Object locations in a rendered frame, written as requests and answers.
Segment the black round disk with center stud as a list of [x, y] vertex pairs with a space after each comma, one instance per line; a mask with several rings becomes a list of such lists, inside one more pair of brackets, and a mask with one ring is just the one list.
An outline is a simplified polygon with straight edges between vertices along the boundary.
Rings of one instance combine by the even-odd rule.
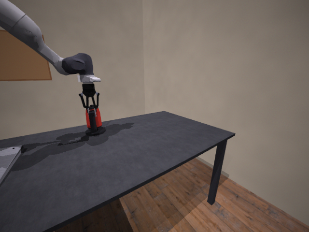
[[88, 136], [95, 136], [95, 135], [100, 135], [102, 133], [104, 133], [106, 131], [106, 129], [104, 127], [98, 128], [97, 132], [91, 132], [90, 129], [85, 131], [85, 134]]

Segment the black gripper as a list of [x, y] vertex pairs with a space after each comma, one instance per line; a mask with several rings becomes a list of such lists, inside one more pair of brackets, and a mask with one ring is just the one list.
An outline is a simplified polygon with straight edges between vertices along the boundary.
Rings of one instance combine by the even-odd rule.
[[[95, 117], [97, 117], [97, 115], [96, 115], [96, 112], [97, 112], [96, 107], [98, 107], [99, 93], [97, 93], [95, 91], [95, 85], [94, 84], [82, 84], [82, 87], [83, 87], [83, 91], [82, 91], [82, 93], [79, 94], [79, 96], [81, 97], [83, 107], [86, 108], [87, 112], [89, 113], [88, 97], [91, 97], [92, 101], [93, 101], [93, 105], [94, 105]], [[85, 105], [85, 102], [84, 102], [84, 99], [83, 99], [83, 94], [86, 96], [86, 105]], [[95, 94], [97, 95], [97, 105], [95, 104], [95, 100], [94, 100], [94, 95]]]

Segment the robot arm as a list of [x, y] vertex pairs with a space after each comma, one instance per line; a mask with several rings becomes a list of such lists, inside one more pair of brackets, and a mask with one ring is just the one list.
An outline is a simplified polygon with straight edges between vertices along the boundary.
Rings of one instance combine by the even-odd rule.
[[61, 58], [46, 46], [35, 22], [8, 0], [0, 0], [0, 26], [49, 61], [60, 74], [79, 73], [83, 84], [100, 82], [94, 76], [92, 59], [88, 54]]

